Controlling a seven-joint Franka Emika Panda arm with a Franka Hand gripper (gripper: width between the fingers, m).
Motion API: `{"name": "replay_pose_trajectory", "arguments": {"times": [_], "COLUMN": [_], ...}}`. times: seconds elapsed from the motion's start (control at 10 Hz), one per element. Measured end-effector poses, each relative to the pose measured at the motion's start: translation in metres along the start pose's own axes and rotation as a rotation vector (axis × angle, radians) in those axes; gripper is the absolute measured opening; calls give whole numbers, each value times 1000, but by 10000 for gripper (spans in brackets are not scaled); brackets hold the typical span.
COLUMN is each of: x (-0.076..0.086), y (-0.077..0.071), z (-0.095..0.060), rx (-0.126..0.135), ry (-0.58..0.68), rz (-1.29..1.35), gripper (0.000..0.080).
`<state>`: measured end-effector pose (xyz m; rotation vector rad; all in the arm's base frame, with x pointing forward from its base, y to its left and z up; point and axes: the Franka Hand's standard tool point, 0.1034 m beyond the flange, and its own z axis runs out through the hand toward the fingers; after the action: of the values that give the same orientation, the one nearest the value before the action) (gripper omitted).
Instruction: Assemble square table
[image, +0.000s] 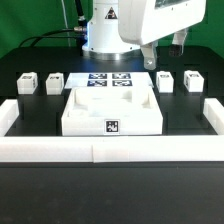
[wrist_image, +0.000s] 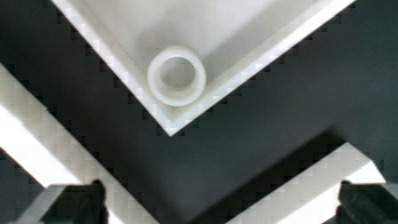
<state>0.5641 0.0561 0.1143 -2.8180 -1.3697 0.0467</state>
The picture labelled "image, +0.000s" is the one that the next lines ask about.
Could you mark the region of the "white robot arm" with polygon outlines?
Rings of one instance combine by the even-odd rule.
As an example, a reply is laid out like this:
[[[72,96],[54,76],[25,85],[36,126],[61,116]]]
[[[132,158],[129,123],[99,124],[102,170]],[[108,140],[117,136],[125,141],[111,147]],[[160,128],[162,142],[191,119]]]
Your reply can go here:
[[[93,0],[83,54],[121,60],[140,51],[144,67],[156,68],[158,41],[171,35],[170,54],[183,54],[188,29],[201,22],[206,0]]]

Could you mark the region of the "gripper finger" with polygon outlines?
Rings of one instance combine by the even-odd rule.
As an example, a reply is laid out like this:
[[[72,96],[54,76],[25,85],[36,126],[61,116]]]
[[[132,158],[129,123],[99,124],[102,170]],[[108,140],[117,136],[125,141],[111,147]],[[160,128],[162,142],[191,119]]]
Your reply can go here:
[[[141,47],[141,52],[144,57],[144,68],[147,70],[154,70],[157,63],[157,48],[156,42],[148,43]]]
[[[181,56],[183,54],[187,34],[187,29],[182,29],[174,33],[172,44],[169,49],[170,56]]]

